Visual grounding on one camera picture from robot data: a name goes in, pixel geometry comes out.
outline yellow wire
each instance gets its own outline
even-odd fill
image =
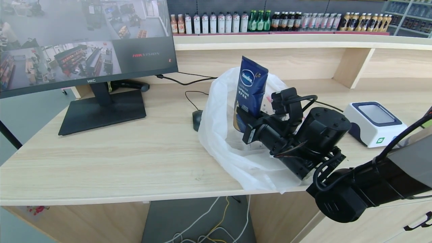
[[[219,225],[222,224],[222,222],[223,222],[224,219],[225,219],[226,209],[228,209],[228,206],[229,206],[228,196],[225,197],[225,200],[226,200],[227,204],[226,204],[226,206],[225,206],[225,210],[223,211],[222,220],[221,220],[221,221],[219,222],[219,224],[217,224],[217,225],[216,225],[212,230],[210,230],[210,232],[212,232],[214,229],[216,229],[217,227],[219,227]],[[214,241],[219,241],[219,242],[227,243],[227,242],[224,241],[224,240],[214,240]]]

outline hikvision logo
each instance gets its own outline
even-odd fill
[[[138,53],[138,54],[133,54],[132,57],[133,57],[133,58],[139,58],[139,57],[159,56],[159,55],[160,55],[159,52],[149,52],[149,53]]]

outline green logo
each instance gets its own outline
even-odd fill
[[[385,138],[385,137],[380,137],[380,138],[377,140],[377,143],[380,144],[380,143],[384,142],[384,138]]]

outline green glass bottle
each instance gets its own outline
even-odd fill
[[[270,31],[271,26],[271,10],[266,11],[266,16],[264,18],[264,31]]]
[[[264,10],[258,12],[257,31],[264,30]]]
[[[254,17],[252,18],[252,23],[251,23],[251,31],[256,31],[257,30],[257,11],[254,10]]]

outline white plastic bag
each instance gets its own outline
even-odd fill
[[[271,157],[261,142],[244,144],[243,134],[233,126],[239,73],[240,67],[232,68],[213,81],[198,130],[200,143],[244,190],[284,193],[300,185],[300,179],[281,161]],[[273,114],[271,94],[284,89],[287,86],[276,75],[269,74],[261,110]]]

